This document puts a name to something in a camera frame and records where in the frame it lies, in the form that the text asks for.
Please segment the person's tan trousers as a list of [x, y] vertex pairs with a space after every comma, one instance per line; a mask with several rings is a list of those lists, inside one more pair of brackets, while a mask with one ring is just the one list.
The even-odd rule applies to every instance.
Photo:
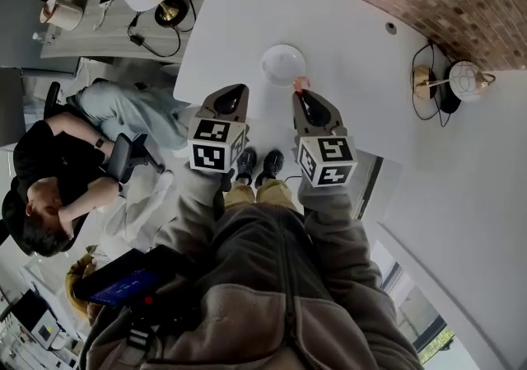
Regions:
[[231, 190], [224, 195], [225, 209], [247, 204], [270, 204], [296, 211], [292, 202], [292, 194], [283, 180], [266, 180], [254, 192], [249, 185], [239, 181], [232, 183]]

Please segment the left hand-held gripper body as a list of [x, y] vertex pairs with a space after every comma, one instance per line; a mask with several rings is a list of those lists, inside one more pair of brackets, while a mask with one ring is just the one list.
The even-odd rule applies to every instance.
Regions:
[[207, 96], [190, 120], [188, 144], [190, 167], [194, 170], [227, 173], [245, 148], [250, 89], [242, 83], [228, 87], [245, 88], [234, 113], [215, 110], [215, 100], [226, 91], [223, 87]]

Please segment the white metal rack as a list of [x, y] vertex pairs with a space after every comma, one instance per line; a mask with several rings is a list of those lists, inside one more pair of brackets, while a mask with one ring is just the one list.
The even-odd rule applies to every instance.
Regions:
[[79, 370], [78, 323], [62, 289], [0, 286], [0, 370]]

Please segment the black rounded appliance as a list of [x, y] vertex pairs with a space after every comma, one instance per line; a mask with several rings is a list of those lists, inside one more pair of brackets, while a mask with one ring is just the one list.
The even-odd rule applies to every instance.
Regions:
[[430, 92], [440, 112], [450, 115], [458, 110], [461, 100], [452, 91], [449, 80], [438, 86], [431, 87]]

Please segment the person's right black shoe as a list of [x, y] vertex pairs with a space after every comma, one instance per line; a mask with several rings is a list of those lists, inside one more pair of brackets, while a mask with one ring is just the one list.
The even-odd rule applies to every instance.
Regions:
[[273, 149], [263, 160], [263, 170], [256, 178], [255, 187], [259, 188], [267, 180], [273, 180], [277, 177], [283, 168], [284, 156], [278, 149]]

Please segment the white desk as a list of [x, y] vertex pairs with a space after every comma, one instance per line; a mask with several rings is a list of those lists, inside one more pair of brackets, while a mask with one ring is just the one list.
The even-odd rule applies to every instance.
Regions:
[[248, 115], [289, 126], [291, 89], [264, 78], [261, 61], [276, 44], [299, 49], [313, 90], [338, 107], [363, 151], [423, 169], [496, 151], [482, 103], [460, 108], [446, 126], [421, 121], [409, 85], [423, 36], [361, 0], [204, 0], [184, 52], [175, 97], [201, 103], [233, 83], [250, 88]]

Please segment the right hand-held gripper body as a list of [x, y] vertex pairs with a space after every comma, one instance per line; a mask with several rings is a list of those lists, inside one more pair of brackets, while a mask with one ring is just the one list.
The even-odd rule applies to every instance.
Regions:
[[310, 125], [297, 92], [293, 94], [293, 124], [299, 136], [297, 162], [313, 187], [345, 186], [357, 168], [353, 137], [347, 134], [340, 112], [333, 104], [311, 90], [305, 91], [328, 108], [331, 119], [326, 125]]

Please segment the white cylinder container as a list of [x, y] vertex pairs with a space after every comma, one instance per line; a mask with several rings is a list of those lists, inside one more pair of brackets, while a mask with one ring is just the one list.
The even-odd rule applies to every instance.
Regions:
[[78, 27], [84, 11], [81, 7], [59, 0], [47, 0], [40, 11], [40, 22], [71, 31]]

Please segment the person's grey fleece jacket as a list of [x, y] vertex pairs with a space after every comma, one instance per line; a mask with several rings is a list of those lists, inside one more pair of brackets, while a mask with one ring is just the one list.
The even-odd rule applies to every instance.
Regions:
[[305, 215], [231, 210], [195, 264], [178, 317], [101, 305], [82, 370], [422, 370], [381, 286], [328, 287]]

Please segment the black office chair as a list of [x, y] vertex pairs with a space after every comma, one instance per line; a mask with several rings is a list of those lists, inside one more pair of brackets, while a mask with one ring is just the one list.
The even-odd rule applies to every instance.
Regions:
[[150, 132], [143, 91], [99, 80], [51, 102], [13, 151], [15, 177], [2, 202], [7, 233], [26, 254], [68, 251], [87, 215], [118, 196], [137, 165], [157, 164], [144, 146]]

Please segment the person's right forearm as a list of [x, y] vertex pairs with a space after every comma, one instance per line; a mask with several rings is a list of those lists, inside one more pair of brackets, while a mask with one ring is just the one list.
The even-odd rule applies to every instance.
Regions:
[[362, 222], [352, 216], [352, 200], [343, 187], [315, 188], [304, 178], [298, 190], [305, 229], [311, 236], [328, 287], [348, 290], [352, 283], [380, 290], [381, 273], [371, 260]]

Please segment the white round plate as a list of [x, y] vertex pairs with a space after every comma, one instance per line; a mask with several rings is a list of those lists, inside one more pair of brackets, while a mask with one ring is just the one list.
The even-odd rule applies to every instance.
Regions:
[[290, 87], [298, 77], [305, 77], [307, 63], [303, 53], [289, 44], [270, 47], [261, 58], [264, 78], [277, 87]]

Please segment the person's left forearm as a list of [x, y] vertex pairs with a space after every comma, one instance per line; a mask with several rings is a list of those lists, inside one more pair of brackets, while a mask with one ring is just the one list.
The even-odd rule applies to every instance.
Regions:
[[166, 246], [194, 262], [206, 255], [215, 227], [215, 198], [222, 174], [193, 170], [188, 163], [178, 171], [174, 217], [153, 239], [154, 247]]

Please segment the person's black shoe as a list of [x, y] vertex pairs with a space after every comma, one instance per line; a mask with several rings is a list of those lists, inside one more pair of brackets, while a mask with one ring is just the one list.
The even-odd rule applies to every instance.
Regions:
[[255, 187], [259, 188], [267, 180], [273, 180], [277, 177], [283, 168], [284, 156], [278, 149], [273, 149], [263, 160], [263, 170], [256, 178]]
[[236, 160], [236, 181], [250, 186], [256, 165], [257, 152], [252, 147], [245, 148]]

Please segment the black monitor with blue screen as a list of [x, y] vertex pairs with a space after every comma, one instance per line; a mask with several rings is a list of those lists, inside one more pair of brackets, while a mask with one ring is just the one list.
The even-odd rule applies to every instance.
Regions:
[[178, 293], [177, 279], [198, 277], [198, 266], [185, 255], [156, 246], [148, 252], [132, 249], [73, 284], [76, 298], [108, 307], [130, 307], [141, 316], [162, 320], [178, 317], [187, 293]]

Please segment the person's left black shoe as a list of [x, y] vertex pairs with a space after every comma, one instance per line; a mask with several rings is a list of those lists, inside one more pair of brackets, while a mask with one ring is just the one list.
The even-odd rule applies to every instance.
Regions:
[[252, 147], [245, 148], [236, 160], [236, 181], [250, 186], [256, 165], [257, 152]]

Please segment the brass globe table lamp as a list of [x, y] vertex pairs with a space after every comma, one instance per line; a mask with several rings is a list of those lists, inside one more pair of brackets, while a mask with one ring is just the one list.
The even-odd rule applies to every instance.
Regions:
[[491, 73], [483, 72], [475, 63], [456, 61], [441, 80], [432, 76], [432, 69], [417, 66], [413, 69], [411, 85], [413, 92], [420, 98], [432, 94], [433, 87], [450, 87], [454, 96], [462, 102], [479, 101], [487, 89], [496, 81]]

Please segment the black window frame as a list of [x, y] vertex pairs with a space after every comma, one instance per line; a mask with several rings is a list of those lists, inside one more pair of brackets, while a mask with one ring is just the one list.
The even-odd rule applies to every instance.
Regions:
[[422, 366], [450, 349], [454, 331], [399, 263], [384, 278], [382, 288], [394, 302], [397, 327], [417, 351]]

